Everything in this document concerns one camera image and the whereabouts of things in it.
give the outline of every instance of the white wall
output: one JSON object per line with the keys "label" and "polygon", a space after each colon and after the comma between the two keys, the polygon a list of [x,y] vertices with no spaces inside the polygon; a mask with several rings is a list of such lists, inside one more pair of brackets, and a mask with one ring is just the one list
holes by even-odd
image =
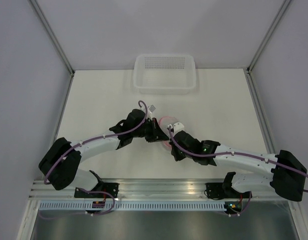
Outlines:
{"label": "white wall", "polygon": [[38,0],[75,70],[133,69],[145,53],[247,67],[283,0]]}
{"label": "white wall", "polygon": [[308,0],[293,1],[253,73],[277,148],[308,169]]}
{"label": "white wall", "polygon": [[26,0],[0,1],[0,240],[14,240],[69,74]]}

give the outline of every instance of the metal frame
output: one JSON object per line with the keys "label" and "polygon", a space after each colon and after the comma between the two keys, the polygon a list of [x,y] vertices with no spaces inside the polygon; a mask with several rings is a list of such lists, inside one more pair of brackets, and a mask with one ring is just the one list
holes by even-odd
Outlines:
{"label": "metal frame", "polygon": [[[270,153],[277,153],[277,148],[275,147],[275,142],[273,140],[273,135],[270,130],[269,123],[266,118],[266,114],[261,102],[260,95],[258,93],[258,88],[255,82],[255,78],[252,72],[245,69],[245,75],[247,84],[250,90],[250,94],[255,106],[258,122],[264,136],[266,149]],[[298,232],[300,240],[308,240],[308,218],[306,212],[301,202],[288,201],[289,207],[292,213],[292,218],[296,230]]]}
{"label": "metal frame", "polygon": [[[71,74],[71,81],[69,83],[69,87],[67,89],[67,93],[64,98],[64,102],[62,104],[61,113],[59,116],[59,121],[57,127],[55,129],[55,134],[53,141],[56,139],[60,123],[62,120],[62,116],[64,113],[64,109],[66,106],[67,98],[69,95],[69,91],[71,88],[71,84],[74,76],[74,69],[71,67],[68,58],[66,57],[63,49],[61,48],[53,30],[51,29],[43,11],[41,10],[37,0],[28,0],[30,5],[32,6],[34,12],[37,14],[40,22],[42,23],[44,29],[46,30],[49,38],[54,44],[57,52],[62,58],[66,68]],[[261,99],[258,94],[257,86],[255,84],[254,78],[252,76],[252,70],[255,67],[259,57],[261,56],[263,50],[271,39],[273,33],[277,29],[280,21],[283,19],[287,9],[291,5],[293,0],[284,0],[281,5],[277,15],[275,16],[270,28],[268,29],[264,39],[262,40],[258,50],[256,51],[250,66],[244,69],[247,84],[251,93],[251,97],[254,103],[254,107],[256,110],[257,118],[259,121],[259,125],[261,127],[261,131],[264,137],[265,145],[267,151],[269,153],[275,152],[275,144],[273,141],[273,137],[270,131],[270,126],[268,124],[264,108],[261,104]],[[186,201],[192,203],[206,202],[206,197],[204,195],[205,183],[207,182],[222,182],[223,179],[105,179],[105,181],[117,182],[120,184],[119,186],[119,200],[126,201]],[[35,181],[33,183],[29,201],[26,206],[25,214],[23,216],[23,220],[19,229],[19,233],[17,235],[18,240],[26,240],[30,239],[30,236],[33,231],[36,215],[38,208],[40,206],[41,201],[52,200],[52,201],[71,201],[71,202],[79,202],[82,199],[76,199],[74,196],[74,188],[66,188],[62,191],[55,191],[51,186],[44,185],[42,181]],[[254,192],[252,201],[284,201],[284,199],[280,198],[273,192]],[[301,240],[308,239],[308,220],[305,214],[305,211],[302,205],[298,202],[289,202],[289,206],[291,209],[292,217],[295,222],[295,226],[297,232],[299,234],[299,238]]]}
{"label": "metal frame", "polygon": [[288,8],[290,7],[292,1],[293,0],[284,0],[283,4],[279,8],[278,13],[276,14],[272,24],[270,25],[268,31],[266,32],[266,35],[265,35],[264,39],[260,43],[260,46],[258,47],[258,49],[257,49],[257,51],[256,51],[256,53],[255,53],[255,55],[254,55],[250,65],[248,67],[248,71],[249,72],[251,72],[254,69],[254,67],[255,67],[259,57],[263,53],[263,50],[267,46],[267,44],[270,41],[271,37],[273,36],[273,33],[275,32],[275,30],[277,29],[277,26],[279,25],[279,23],[283,19],[284,15],[287,12]]}
{"label": "metal frame", "polygon": [[57,135],[58,135],[58,131],[59,131],[59,128],[60,128],[60,124],[62,122],[62,119],[63,119],[63,116],[64,116],[64,112],[65,112],[65,107],[66,107],[66,104],[67,104],[67,100],[68,100],[68,96],[69,96],[69,92],[70,92],[70,89],[72,87],[72,83],[73,83],[73,79],[74,79],[74,76],[75,76],[75,73],[73,73],[71,75],[71,78],[70,78],[70,81],[69,81],[69,84],[68,84],[68,87],[67,87],[67,90],[66,90],[66,94],[63,98],[63,101],[62,101],[62,107],[60,109],[60,113],[58,115],[58,121],[57,121],[57,125],[56,125],[56,128],[55,128],[55,131],[53,133],[53,138],[51,139],[51,142],[50,142],[50,146],[52,146],[52,144],[56,141],[57,139]]}
{"label": "metal frame", "polygon": [[28,0],[30,6],[34,10],[35,14],[37,15],[39,21],[41,22],[43,28],[45,29],[49,39],[51,40],[52,44],[54,45],[56,51],[58,52],[59,56],[63,60],[69,74],[74,75],[74,69],[72,68],[68,58],[66,57],[62,47],[60,46],[55,33],[53,32],[52,28],[50,27],[41,7],[39,6],[36,0]]}

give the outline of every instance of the plastic basket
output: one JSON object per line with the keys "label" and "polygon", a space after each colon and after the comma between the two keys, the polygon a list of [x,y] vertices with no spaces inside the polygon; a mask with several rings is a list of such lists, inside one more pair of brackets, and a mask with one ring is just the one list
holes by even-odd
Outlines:
{"label": "plastic basket", "polygon": [[143,54],[133,79],[142,94],[188,94],[196,87],[195,62],[190,55]]}

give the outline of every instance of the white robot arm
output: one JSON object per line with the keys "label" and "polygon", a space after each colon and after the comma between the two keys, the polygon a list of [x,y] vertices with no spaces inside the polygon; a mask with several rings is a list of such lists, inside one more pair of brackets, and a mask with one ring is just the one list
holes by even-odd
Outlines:
{"label": "white robot arm", "polygon": [[[140,102],[145,106],[143,109],[134,109],[127,119],[104,134],[83,141],[67,141],[63,137],[56,140],[39,164],[39,169],[45,175],[45,183],[48,180],[56,190],[73,186],[87,191],[101,191],[101,178],[93,171],[78,169],[78,165],[100,153],[120,149],[130,144],[133,138],[141,137],[149,143],[169,140],[175,161],[191,158],[203,166],[234,166],[249,171],[246,174],[229,172],[224,182],[216,185],[224,198],[237,198],[241,193],[250,191],[275,191],[288,200],[302,200],[306,177],[279,166],[283,164],[300,173],[307,173],[306,168],[290,152],[282,150],[278,155],[261,154],[210,140],[200,142],[186,133],[180,122],[169,125],[169,134],[165,134],[152,117],[154,107],[147,107]],[[207,188],[207,193],[213,193],[214,190],[215,185]]]}

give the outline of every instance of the translucent storage bin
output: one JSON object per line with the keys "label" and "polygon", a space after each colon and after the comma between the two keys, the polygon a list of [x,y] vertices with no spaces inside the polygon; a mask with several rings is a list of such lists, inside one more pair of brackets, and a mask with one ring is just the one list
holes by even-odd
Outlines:
{"label": "translucent storage bin", "polygon": [[188,94],[196,87],[195,62],[190,55],[143,54],[133,80],[142,94]]}

